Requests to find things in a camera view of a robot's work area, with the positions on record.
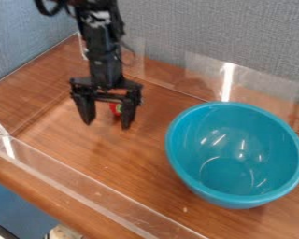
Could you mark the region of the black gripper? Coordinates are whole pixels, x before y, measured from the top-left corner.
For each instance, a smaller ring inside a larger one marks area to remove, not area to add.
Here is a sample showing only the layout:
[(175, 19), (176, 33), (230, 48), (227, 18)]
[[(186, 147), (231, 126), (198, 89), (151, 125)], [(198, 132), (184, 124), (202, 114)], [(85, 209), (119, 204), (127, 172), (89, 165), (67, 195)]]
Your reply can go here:
[(71, 98), (83, 122), (89, 125), (96, 118), (96, 101), (121, 104), (121, 128), (127, 130), (135, 120), (141, 102), (143, 86), (123, 76), (121, 49), (89, 58), (89, 76), (69, 80)]

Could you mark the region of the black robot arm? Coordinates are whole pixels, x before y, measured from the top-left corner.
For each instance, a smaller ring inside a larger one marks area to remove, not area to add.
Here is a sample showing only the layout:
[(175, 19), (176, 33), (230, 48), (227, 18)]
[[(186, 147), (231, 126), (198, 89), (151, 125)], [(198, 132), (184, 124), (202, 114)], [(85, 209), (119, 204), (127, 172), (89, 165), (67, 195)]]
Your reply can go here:
[(124, 23), (117, 0), (48, 0), (55, 3), (52, 9), (44, 0), (33, 1), (42, 15), (52, 17), (64, 9), (79, 25), (89, 76), (73, 77), (69, 85), (84, 123), (89, 125), (96, 118), (96, 102), (107, 102), (117, 108), (121, 128), (127, 130), (141, 104), (143, 85), (127, 79), (121, 71)]

